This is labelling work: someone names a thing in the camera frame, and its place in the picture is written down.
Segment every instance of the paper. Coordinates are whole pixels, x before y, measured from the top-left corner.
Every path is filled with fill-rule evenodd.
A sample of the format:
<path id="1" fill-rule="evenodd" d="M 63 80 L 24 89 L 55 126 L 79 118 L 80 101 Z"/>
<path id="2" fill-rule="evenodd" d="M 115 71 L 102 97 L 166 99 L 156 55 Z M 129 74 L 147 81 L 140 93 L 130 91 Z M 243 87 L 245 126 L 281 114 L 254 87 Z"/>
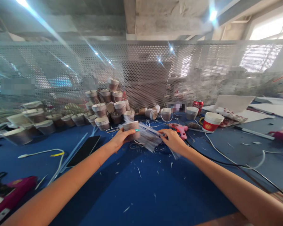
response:
<path id="1" fill-rule="evenodd" d="M 210 111 L 210 112 L 215 112 L 215 105 L 206 106 L 206 107 L 203 107 L 202 109 L 206 111 Z M 265 118 L 273 118 L 273 116 L 250 111 L 250 110 L 244 110 L 243 112 L 239 112 L 236 114 L 244 118 L 248 118 L 248 120 L 246 120 L 244 123 L 257 121 L 257 120 L 261 120 Z"/>
<path id="2" fill-rule="evenodd" d="M 227 108 L 236 114 L 243 112 L 254 99 L 255 96 L 219 95 L 214 109 Z"/>
<path id="3" fill-rule="evenodd" d="M 256 97 L 255 101 L 274 105 L 283 105 L 283 98 L 274 97 Z"/>
<path id="4" fill-rule="evenodd" d="M 280 117 L 283 117 L 283 105 L 273 105 L 273 104 L 252 104 L 250 107 L 269 113 Z"/>

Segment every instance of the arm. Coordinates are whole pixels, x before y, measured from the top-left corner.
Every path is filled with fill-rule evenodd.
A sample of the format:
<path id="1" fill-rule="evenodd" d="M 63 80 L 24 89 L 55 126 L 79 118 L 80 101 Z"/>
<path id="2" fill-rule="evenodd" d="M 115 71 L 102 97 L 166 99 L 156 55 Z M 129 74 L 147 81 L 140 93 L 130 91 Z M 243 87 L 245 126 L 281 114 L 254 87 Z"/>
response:
<path id="1" fill-rule="evenodd" d="M 176 131 L 159 132 L 169 148 L 193 162 L 253 225 L 283 225 L 283 203 L 188 147 Z"/>
<path id="2" fill-rule="evenodd" d="M 120 129 L 111 141 L 32 197 L 2 226 L 49 225 L 101 165 L 126 143 L 125 138 L 133 133 L 135 130 L 124 132 L 123 128 Z"/>

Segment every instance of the hand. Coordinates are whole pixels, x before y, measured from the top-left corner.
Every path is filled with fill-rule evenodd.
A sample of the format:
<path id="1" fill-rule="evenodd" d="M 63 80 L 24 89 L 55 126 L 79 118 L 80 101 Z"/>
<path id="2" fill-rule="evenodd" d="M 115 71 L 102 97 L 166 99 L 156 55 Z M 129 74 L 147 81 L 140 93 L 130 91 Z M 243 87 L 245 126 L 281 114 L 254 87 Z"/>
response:
<path id="1" fill-rule="evenodd" d="M 161 135 L 161 139 L 163 142 L 170 148 L 172 151 L 177 152 L 178 154 L 182 154 L 182 151 L 184 151 L 184 148 L 187 147 L 185 142 L 180 138 L 178 133 L 175 130 L 171 129 L 162 129 L 158 131 L 159 133 L 163 134 Z"/>
<path id="2" fill-rule="evenodd" d="M 117 152 L 124 143 L 128 142 L 125 140 L 126 137 L 134 133 L 136 133 L 134 129 L 124 131 L 124 128 L 122 127 L 106 145 L 109 146 L 109 149 L 111 149 L 111 151 Z"/>

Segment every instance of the red can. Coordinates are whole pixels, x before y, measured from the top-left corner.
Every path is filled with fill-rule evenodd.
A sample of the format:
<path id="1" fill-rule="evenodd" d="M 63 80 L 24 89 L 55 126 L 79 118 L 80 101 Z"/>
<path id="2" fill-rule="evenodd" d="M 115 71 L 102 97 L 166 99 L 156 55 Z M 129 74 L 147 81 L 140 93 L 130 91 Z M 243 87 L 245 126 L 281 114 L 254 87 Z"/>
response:
<path id="1" fill-rule="evenodd" d="M 202 109 L 202 107 L 203 107 L 203 101 L 202 101 L 202 100 L 194 100 L 194 101 L 193 101 L 193 104 L 192 104 L 192 107 L 198 108 L 199 111 L 198 111 L 198 114 L 197 114 L 197 115 L 200 115 L 201 109 Z"/>

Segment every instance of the table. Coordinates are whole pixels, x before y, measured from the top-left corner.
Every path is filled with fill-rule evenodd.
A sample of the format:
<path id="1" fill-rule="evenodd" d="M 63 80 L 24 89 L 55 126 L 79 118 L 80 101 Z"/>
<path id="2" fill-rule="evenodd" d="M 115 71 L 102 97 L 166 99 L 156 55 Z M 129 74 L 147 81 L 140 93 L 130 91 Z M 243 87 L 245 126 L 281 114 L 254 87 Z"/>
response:
<path id="1" fill-rule="evenodd" d="M 174 116 L 171 122 L 177 123 L 175 118 L 179 118 L 180 123 L 188 122 L 182 113 L 178 114 L 181 116 Z M 268 120 L 268 122 L 276 123 L 278 118 L 251 123 L 263 125 Z M 136 116 L 136 120 L 142 119 L 144 118 Z M 159 125 L 155 128 L 157 130 L 168 127 L 151 121 L 151 126 L 156 125 Z M 6 140 L 0 140 L 2 144 L 0 172 L 8 172 L 3 183 L 32 175 L 42 178 L 48 174 L 37 190 L 37 192 L 40 191 L 57 170 L 60 157 L 49 157 L 54 152 L 23 159 L 17 157 L 22 154 L 59 148 L 66 152 L 66 159 L 85 133 L 88 132 L 85 138 L 87 139 L 92 130 L 91 125 L 64 128 L 50 136 L 37 137 L 24 146 L 15 146 Z M 100 144 L 102 145 L 108 142 L 114 134 L 115 132 L 97 131 L 95 135 L 101 135 Z M 194 138 L 195 142 L 192 145 L 196 149 L 211 158 L 229 163 L 205 141 L 204 133 L 188 131 L 187 134 Z M 257 165 L 262 158 L 262 149 L 283 151 L 281 142 L 244 134 L 234 128 L 218 128 L 208 136 L 219 150 L 239 164 Z M 254 183 L 240 169 L 232 166 L 225 166 L 225 168 Z M 258 168 L 258 171 L 283 189 L 282 155 L 268 154 L 265 163 Z M 267 190 L 276 191 L 258 175 L 251 171 L 249 173 Z M 36 194 L 35 191 L 29 192 L 18 207 L 34 194 Z M 136 149 L 129 149 L 127 143 L 87 181 L 51 225 L 197 225 L 237 211 L 221 191 L 185 158 L 175 160 L 169 154 L 151 153 L 144 148 L 138 152 Z"/>

